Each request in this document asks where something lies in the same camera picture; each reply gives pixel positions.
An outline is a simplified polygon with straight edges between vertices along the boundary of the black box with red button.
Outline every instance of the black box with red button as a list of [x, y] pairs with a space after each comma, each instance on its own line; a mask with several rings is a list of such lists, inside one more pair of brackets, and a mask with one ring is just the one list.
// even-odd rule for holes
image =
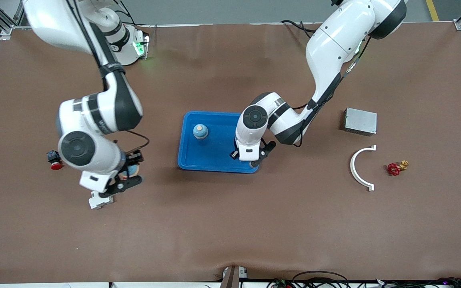
[[60, 154], [55, 150], [47, 153], [47, 161], [51, 163], [51, 169], [53, 170], [60, 170], [64, 166]]

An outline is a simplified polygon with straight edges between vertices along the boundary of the velcro strap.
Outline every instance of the velcro strap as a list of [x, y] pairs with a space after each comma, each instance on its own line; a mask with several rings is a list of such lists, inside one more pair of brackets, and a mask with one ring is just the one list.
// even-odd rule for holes
[[104, 78], [109, 73], [113, 73], [114, 71], [119, 71], [122, 73], [126, 73], [124, 67], [119, 62], [110, 62], [106, 65], [103, 65], [99, 68], [99, 73], [101, 74], [101, 78]]

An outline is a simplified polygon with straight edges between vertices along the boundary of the red knob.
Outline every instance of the red knob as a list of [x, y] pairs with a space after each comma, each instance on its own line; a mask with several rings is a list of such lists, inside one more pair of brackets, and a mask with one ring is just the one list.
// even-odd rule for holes
[[387, 166], [387, 171], [389, 172], [390, 175], [397, 176], [399, 175], [399, 172], [401, 171], [401, 169], [396, 163], [391, 163], [389, 164], [389, 166]]
[[51, 169], [53, 170], [60, 170], [62, 167], [63, 165], [58, 162], [51, 163]]

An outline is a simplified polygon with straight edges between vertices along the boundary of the red button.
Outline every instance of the red button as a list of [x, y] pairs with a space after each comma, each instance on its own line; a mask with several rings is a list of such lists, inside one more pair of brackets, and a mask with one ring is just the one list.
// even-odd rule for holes
[[51, 169], [53, 169], [53, 170], [60, 170], [62, 167], [63, 167], [63, 165], [58, 163], [58, 162], [55, 162], [55, 163], [51, 164]]

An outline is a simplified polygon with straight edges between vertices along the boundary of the blue knob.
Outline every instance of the blue knob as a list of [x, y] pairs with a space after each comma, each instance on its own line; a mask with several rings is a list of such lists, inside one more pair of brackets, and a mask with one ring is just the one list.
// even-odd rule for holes
[[197, 139], [204, 139], [207, 137], [209, 130], [204, 124], [196, 124], [193, 128], [193, 136]]

